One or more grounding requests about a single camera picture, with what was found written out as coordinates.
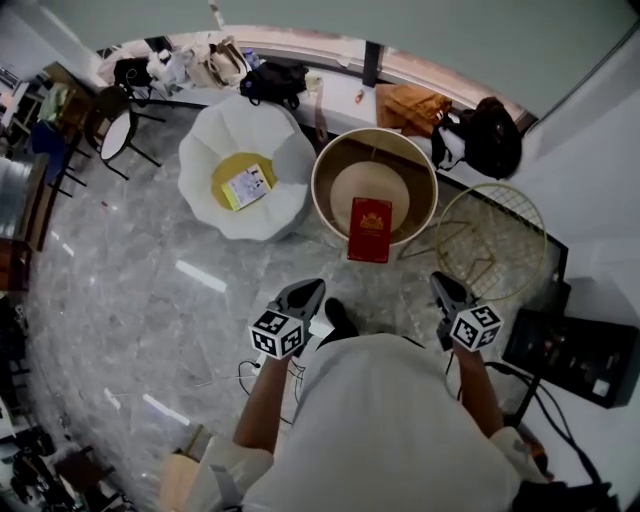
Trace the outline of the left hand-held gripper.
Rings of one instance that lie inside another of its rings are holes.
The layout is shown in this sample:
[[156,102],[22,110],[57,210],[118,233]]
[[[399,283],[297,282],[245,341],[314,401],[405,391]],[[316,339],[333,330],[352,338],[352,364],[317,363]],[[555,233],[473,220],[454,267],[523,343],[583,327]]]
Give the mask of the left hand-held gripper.
[[249,324],[254,349],[273,359],[299,356],[311,338],[311,319],[325,296],[325,281],[304,281],[297,291],[281,292]]

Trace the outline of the red hardcover book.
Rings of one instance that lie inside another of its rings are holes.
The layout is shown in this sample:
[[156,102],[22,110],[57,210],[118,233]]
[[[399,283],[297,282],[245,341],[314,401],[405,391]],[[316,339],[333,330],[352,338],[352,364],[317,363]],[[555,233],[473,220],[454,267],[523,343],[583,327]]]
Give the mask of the red hardcover book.
[[386,264],[391,244],[391,219],[390,201],[354,198],[347,258],[351,261]]

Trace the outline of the white flower-shaped chair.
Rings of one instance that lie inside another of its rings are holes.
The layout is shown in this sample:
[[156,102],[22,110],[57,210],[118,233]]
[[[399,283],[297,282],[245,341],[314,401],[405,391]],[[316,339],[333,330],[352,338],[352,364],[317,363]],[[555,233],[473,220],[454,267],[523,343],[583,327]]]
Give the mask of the white flower-shaped chair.
[[[239,211],[211,194],[215,168],[235,153],[258,153],[272,161],[277,182],[260,200]],[[252,105],[238,95],[203,109],[179,146],[178,187],[195,217],[231,240],[282,238],[307,213],[314,149],[284,108]]]

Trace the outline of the black shoulder bag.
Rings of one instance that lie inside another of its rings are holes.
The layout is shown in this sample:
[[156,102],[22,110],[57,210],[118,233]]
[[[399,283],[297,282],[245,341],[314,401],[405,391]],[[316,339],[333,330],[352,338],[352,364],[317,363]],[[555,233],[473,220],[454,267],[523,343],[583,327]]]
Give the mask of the black shoulder bag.
[[511,512],[621,512],[618,498],[609,494],[610,483],[568,486],[523,482]]

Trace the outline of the open black equipment case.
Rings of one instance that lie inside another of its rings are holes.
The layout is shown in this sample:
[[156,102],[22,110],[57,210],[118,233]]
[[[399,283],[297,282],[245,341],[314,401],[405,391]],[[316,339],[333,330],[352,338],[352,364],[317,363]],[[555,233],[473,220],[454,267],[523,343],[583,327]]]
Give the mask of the open black equipment case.
[[521,309],[503,359],[605,409],[624,407],[640,380],[640,329]]

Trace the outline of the person's white shirt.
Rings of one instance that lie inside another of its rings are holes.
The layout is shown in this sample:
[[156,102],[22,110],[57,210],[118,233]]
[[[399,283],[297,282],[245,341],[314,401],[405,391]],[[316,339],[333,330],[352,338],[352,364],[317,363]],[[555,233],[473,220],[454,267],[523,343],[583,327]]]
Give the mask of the person's white shirt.
[[232,438],[210,441],[186,512],[511,512],[545,483],[515,429],[487,438],[437,359],[391,334],[316,350],[273,455]]

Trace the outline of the black and white backpack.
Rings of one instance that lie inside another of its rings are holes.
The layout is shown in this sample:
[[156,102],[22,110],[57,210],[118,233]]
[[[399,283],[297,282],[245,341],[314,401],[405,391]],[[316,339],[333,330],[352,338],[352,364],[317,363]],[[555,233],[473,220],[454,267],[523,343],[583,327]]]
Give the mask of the black and white backpack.
[[[464,143],[463,154],[450,167],[444,167],[445,157],[453,158],[446,145],[444,132],[457,136]],[[522,157],[522,138],[515,122],[496,97],[486,97],[475,109],[463,110],[455,122],[445,114],[431,135],[433,164],[445,171],[465,162],[484,176],[496,180],[511,177]]]

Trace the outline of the yellow round seat cushion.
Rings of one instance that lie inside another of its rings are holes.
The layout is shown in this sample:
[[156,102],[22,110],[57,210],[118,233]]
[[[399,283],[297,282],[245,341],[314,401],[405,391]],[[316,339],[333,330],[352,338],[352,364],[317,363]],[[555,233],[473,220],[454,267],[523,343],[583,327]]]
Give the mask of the yellow round seat cushion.
[[211,177],[211,194],[222,208],[232,211],[226,197],[222,193],[221,185],[231,179],[238,172],[252,166],[253,164],[260,165],[271,185],[271,190],[275,186],[277,178],[273,172],[272,161],[270,159],[265,158],[258,153],[235,153],[224,159],[215,168]]

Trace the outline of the orange-brown cloth bag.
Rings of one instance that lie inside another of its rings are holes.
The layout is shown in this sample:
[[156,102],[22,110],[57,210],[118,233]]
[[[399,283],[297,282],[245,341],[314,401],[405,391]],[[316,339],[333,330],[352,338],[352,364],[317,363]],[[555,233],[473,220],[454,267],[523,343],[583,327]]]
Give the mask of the orange-brown cloth bag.
[[415,84],[377,84],[375,98],[377,126],[407,137],[430,138],[453,106],[449,97]]

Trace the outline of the black backpack with purple tag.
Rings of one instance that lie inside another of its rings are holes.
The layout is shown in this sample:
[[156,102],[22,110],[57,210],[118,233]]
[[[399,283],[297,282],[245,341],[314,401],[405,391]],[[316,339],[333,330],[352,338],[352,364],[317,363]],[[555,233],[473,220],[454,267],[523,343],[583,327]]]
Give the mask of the black backpack with purple tag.
[[241,80],[240,94],[254,106],[270,102],[296,110],[300,106],[298,95],[307,89],[308,72],[302,64],[281,65],[265,61]]

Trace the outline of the beige tote bag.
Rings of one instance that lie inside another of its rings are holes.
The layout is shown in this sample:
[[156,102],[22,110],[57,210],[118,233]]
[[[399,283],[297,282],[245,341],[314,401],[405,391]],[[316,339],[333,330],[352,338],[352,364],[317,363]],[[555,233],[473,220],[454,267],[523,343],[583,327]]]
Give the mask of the beige tote bag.
[[196,88],[233,88],[251,70],[235,38],[228,36],[218,43],[193,45],[186,71]]

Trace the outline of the black chair with white seat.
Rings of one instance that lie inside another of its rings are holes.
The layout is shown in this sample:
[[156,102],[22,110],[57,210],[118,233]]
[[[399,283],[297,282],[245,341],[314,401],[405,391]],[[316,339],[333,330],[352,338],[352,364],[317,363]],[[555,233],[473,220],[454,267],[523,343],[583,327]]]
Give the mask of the black chair with white seat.
[[163,118],[135,111],[124,89],[108,86],[98,92],[84,120],[84,136],[89,146],[98,153],[107,169],[125,180],[129,177],[113,167],[111,162],[126,149],[133,150],[156,167],[161,166],[133,143],[140,119],[166,122]]

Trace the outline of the white plastic bag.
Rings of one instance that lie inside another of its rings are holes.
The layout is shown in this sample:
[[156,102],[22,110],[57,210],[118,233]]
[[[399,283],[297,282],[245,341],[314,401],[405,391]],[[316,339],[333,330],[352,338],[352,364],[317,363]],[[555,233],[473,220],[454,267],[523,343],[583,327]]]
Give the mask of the white plastic bag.
[[192,51],[154,52],[149,56],[146,71],[165,88],[185,88],[190,83],[187,68],[193,57]]

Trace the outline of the small brown wooden cabinet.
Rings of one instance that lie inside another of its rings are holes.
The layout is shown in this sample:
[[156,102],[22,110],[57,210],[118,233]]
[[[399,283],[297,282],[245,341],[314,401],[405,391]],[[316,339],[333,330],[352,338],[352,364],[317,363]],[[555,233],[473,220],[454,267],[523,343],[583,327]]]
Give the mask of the small brown wooden cabinet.
[[25,242],[0,238],[0,291],[28,290],[31,256]]

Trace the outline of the grey glass-top counter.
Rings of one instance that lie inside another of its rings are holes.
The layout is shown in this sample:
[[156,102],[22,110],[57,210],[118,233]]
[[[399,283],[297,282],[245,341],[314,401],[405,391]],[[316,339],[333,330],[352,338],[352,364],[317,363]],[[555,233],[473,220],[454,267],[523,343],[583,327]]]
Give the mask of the grey glass-top counter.
[[45,184],[45,155],[0,157],[0,238],[41,252],[55,200]]

